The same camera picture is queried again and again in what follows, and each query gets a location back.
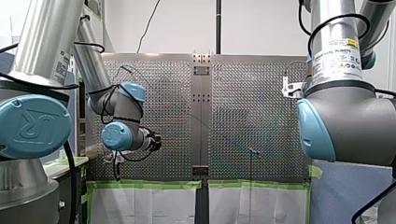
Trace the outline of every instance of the pegboard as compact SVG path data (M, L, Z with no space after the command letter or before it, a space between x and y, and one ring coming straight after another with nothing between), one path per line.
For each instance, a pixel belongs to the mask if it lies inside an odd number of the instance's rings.
M208 76L201 77L194 74L198 60L190 54L104 58L113 84L133 81L147 88L142 125L163 136L160 151L121 166L122 178L191 180L193 165L208 165L212 179L308 181L310 161L300 147L296 101L281 94L284 68L303 57L213 55L205 63ZM138 72L119 70L121 65ZM296 64L290 74L291 80L302 80L304 67ZM112 179L111 151L101 143L100 117L92 112L87 117L87 147L94 152L88 178ZM251 157L251 149L260 151L262 158ZM137 152L133 158L144 155Z
M146 88L143 126L160 133L163 138L161 150L141 162L125 162L120 166L122 178L148 180L191 179L191 123L188 112L191 108L191 56L156 57L145 55L114 55L105 57L105 66L112 84L123 81L136 82ZM132 73L120 66L132 66ZM94 157L88 169L89 179L112 179L111 151L101 142L104 125L100 116L87 115L91 124ZM131 159L145 156L147 152L128 154Z
M309 159L300 146L297 102L281 93L290 59L212 57L209 178L307 181ZM304 80L305 65L295 64L289 75Z

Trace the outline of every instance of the label sticker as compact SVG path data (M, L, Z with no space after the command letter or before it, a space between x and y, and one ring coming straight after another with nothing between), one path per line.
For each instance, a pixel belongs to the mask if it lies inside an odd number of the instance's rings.
M55 73L52 75L52 79L56 80L57 82L64 83L64 78L66 77L67 67L69 66L69 54L61 50L58 56L58 62L55 67Z
M361 77L361 55L357 42L351 39L332 41L331 48L324 49L313 58L314 77L320 74L348 73Z

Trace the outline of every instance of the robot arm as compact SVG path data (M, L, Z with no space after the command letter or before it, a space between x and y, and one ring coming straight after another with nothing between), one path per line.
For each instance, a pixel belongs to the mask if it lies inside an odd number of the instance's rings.
M312 14L312 30L330 18L355 13L354 0L306 2L310 2L305 7ZM362 61L373 53L371 46L394 6L395 1L365 1L362 13L372 29L361 40L355 18L331 21L311 37L312 82L298 112L302 147L312 159L394 164L395 101L377 99L375 87L363 81L361 73Z
M375 64L374 46L380 40L384 30L389 28L389 18L396 6L394 0L365 0L361 6L360 14L365 16L371 23L371 29L367 35L359 40L361 48L361 64L364 69L370 69ZM358 34L366 29L363 21L358 22Z
M95 43L89 20L80 21L76 40ZM123 82L120 91L115 92L117 86L111 85L97 49L75 45L73 50L90 95L89 107L98 115L111 115L114 118L102 131L105 147L117 151L159 149L161 136L139 125L146 101L145 88L132 82Z

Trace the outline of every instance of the wire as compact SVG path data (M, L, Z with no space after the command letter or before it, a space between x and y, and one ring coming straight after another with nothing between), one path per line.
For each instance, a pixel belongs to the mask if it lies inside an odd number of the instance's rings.
M148 20L148 25L146 26L145 33L143 33L142 36L140 37L139 47L137 48L137 52L136 52L136 53L139 53L140 48L142 47L143 38L146 36L146 34L147 34L148 30L149 30L149 24L151 23L151 20L152 20L152 18L154 17L155 11L157 10L157 7L158 7L158 5L160 4L160 2L161 2L161 0L158 0L158 1L157 1L157 4L155 4L154 9L152 10L151 16L150 16L150 18L149 18L149 20Z
M386 90L375 89L375 92L391 95L391 96L396 98L396 92L394 92L394 91L386 91Z
M45 89L49 89L49 90L62 90L62 91L73 90L73 89L79 88L78 84L70 84L70 85L63 86L63 87L53 87L53 86L39 85L39 84L35 84L35 83L32 83L32 82L24 81L24 80L21 80L21 79L17 79L15 77L12 77L10 75L4 74L2 72L0 72L0 77L4 77L4 78L6 78L8 80L14 81L16 83L20 83L20 84L25 85L25 86L30 86L30 87L33 87L33 88L39 87L39 88L45 88Z
M366 49L372 49L373 47L375 47L377 44L379 44L379 42L382 41L382 39L385 37L385 35L387 34L389 29L389 21L387 22L387 26L385 27L384 32L382 33L381 37L379 37L373 44L369 45L369 47L367 47Z
M384 191L382 191L380 194L378 194L375 198L373 198L370 202L368 202L366 205L364 205L361 209L359 209L358 212L353 215L351 221L353 224L356 224L356 219L358 219L364 211L367 209L371 208L373 205L378 203L380 200L385 198L388 194L390 194L394 189L396 189L396 182L393 182L389 187L387 187Z
M100 113L100 120L102 121L103 124L109 124L113 121L113 119L111 119L110 121L105 121L105 112L109 115L110 113L106 110L108 103L111 100L111 97L113 96L114 92L116 91L116 89L121 88L123 89L134 101L134 103L139 107L139 110L141 112L141 116L140 118L142 119L144 116L144 110L142 105L137 101L137 99L130 93L128 92L121 84L117 84L114 85L113 90L111 90L110 94L107 96L107 98L103 101L103 108L102 111Z
M111 96L113 96L114 92L116 91L118 85L114 85L113 90L111 90L110 94L107 96L107 98L103 101L103 108L102 108L102 112L100 113L100 120L102 121L103 124L109 124L113 121L113 119L111 119L110 121L105 121L104 116L105 116L105 112L107 114L108 111L106 110L108 103L111 100Z
M127 158L125 155L123 155L121 152L120 152L120 155L126 160L126 161L132 161L132 162L138 162L138 161L143 161L143 160L145 160L145 159L147 159L151 154L152 154L152 150L146 155L146 156L144 156L144 157L142 157L142 158L139 158L139 159L136 159L136 160L132 160L132 159L129 159L129 158Z
M80 21L87 19L88 21L91 20L91 17L89 15L84 15L82 17L79 18Z
M307 35L311 35L311 33L305 29L305 26L303 24L303 1L299 1L299 6L298 6L298 22L300 23L301 29L306 33Z
M309 54L309 56L311 58L312 58L312 42L313 42L313 40L315 38L315 35L321 29L323 29L325 26L327 26L330 22L338 20L338 19L342 19L342 18L347 18L347 17L361 19L362 21L364 21L366 23L366 30L364 31L364 33L361 36L359 36L359 38L362 38L362 37L364 37L365 35L367 35L369 33L369 31L370 31L370 21L366 17L362 16L361 14L348 13L348 14L332 17L332 18L326 20L325 22L321 23L317 28L315 28L315 30L312 32L312 35L309 37L309 40L308 40L308 54Z
M2 49L0 49L0 53L6 52L6 51L11 50L11 49L15 49L17 46L18 46L18 43L10 45L10 46L7 46L5 48L2 48Z
M99 53L103 53L105 52L105 47L103 47L100 44L95 44L95 43L83 43L83 42L75 42L75 45L84 45L84 46L94 46L94 47L98 47L101 50L99 51Z
M105 47L103 47L103 46L100 45L100 44L95 44L95 43L83 43L83 42L74 42L74 43L75 43L76 45L85 45L85 46L94 46L94 47L98 47L98 48L101 48L101 50L99 51L99 53L105 52ZM16 44L10 45L10 46L8 46L8 47L2 48L2 49L0 49L0 53L6 52L7 50L10 50L10 49L15 49L15 48L18 47L19 44L20 44L20 43L16 43Z
M293 61L293 62L291 62L291 63L288 63L288 65L286 65L286 67L285 67L285 70L283 71L283 75L284 75L285 77L288 75L288 70L289 70L289 68L290 68L292 65L296 64L296 63L303 63L303 64L306 64L306 62L304 62L304 61Z
M77 170L73 158L73 151L70 148L69 142L64 143L64 152L66 153L70 170L70 183L71 183L71 205L70 205L70 218L69 223L74 224L77 214Z

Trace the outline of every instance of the gray robot arm segment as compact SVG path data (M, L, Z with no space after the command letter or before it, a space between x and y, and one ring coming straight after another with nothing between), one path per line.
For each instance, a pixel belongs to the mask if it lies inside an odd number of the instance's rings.
M363 68L369 69L374 66L374 46L383 34L395 6L396 0L364 0L360 14L370 21L372 28L359 40ZM362 34L365 29L366 24L359 21L358 33Z

